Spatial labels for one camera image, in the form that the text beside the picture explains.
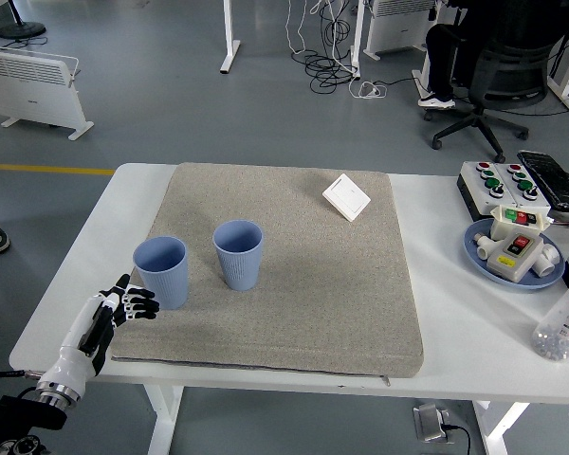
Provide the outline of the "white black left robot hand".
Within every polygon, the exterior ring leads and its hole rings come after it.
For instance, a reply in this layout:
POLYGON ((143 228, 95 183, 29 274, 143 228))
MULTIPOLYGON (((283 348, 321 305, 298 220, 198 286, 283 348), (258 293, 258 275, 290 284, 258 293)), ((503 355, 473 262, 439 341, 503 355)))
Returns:
POLYGON ((37 383, 40 399, 76 404, 101 371, 115 330, 129 320, 154 319, 158 312, 155 293, 130 284, 128 274, 89 298, 66 333, 58 360, 37 383))

